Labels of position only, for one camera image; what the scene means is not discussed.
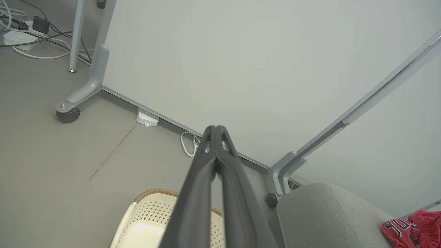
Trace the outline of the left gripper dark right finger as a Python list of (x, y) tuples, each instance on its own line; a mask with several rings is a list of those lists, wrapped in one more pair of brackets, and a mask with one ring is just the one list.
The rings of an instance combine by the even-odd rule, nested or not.
[(216, 127), (216, 162), (222, 178), (226, 247), (276, 247), (269, 224), (224, 126)]

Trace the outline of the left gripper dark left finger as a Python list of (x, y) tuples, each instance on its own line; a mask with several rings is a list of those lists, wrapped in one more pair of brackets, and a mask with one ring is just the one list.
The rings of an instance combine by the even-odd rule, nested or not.
[(211, 245), (214, 137), (215, 126), (208, 126), (167, 222), (159, 245), (161, 248), (208, 248)]

